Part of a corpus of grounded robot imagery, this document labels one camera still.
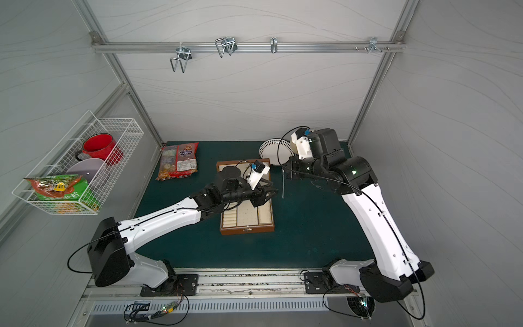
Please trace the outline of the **brown jewelry box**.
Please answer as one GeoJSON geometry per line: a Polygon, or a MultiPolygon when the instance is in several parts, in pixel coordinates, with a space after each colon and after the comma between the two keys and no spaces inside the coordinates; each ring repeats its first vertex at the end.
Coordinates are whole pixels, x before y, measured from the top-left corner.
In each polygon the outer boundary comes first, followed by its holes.
{"type": "MultiPolygon", "coordinates": [[[[250,173],[250,165],[257,160],[270,167],[269,159],[249,159],[241,161],[217,162],[217,171],[222,171],[227,166],[235,166],[245,172],[245,178],[250,173]]],[[[275,231],[275,221],[272,209],[272,200],[262,206],[254,207],[249,200],[239,206],[236,202],[230,204],[231,208],[221,214],[220,233],[223,236],[239,234],[255,234],[275,231]]]]}

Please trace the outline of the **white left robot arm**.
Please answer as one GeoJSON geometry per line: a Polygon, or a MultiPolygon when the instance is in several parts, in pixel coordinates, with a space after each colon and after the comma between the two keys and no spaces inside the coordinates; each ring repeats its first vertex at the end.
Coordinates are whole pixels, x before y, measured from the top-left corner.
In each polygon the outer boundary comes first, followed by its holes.
{"type": "Polygon", "coordinates": [[[251,164],[247,178],[235,166],[219,171],[213,183],[180,202],[151,214],[117,222],[102,220],[87,255],[95,285],[106,287],[121,281],[141,283],[156,288],[174,276],[165,261],[151,260],[136,250],[179,228],[204,221],[243,202],[254,207],[267,203],[277,190],[267,180],[269,166],[260,161],[251,164]]]}

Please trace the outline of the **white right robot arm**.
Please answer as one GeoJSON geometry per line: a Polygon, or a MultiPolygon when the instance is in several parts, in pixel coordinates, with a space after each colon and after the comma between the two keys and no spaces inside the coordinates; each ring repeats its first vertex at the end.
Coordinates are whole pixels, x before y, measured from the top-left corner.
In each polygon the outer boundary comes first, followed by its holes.
{"type": "Polygon", "coordinates": [[[419,259],[389,214],[370,163],[347,157],[333,129],[299,126],[287,135],[297,150],[281,163],[287,178],[328,182],[355,215],[373,250],[370,260],[329,264],[326,271],[333,282],[361,287],[378,302],[396,302],[434,275],[432,264],[419,259]]]}

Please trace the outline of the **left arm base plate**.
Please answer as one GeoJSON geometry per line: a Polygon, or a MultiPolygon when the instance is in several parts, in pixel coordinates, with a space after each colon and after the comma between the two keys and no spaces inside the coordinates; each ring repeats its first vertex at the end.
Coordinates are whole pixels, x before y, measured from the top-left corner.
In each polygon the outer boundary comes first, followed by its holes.
{"type": "Polygon", "coordinates": [[[198,287],[199,275],[183,274],[170,276],[162,285],[149,287],[143,285],[141,297],[163,297],[163,296],[195,296],[198,287]]]}

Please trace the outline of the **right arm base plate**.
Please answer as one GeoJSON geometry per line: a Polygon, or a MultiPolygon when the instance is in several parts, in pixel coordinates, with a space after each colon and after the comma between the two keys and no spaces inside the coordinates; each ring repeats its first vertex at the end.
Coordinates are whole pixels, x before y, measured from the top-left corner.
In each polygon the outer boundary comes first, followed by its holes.
{"type": "Polygon", "coordinates": [[[305,287],[307,294],[353,294],[360,292],[358,286],[350,284],[338,284],[334,279],[323,271],[310,272],[302,270],[299,278],[305,287]]]}

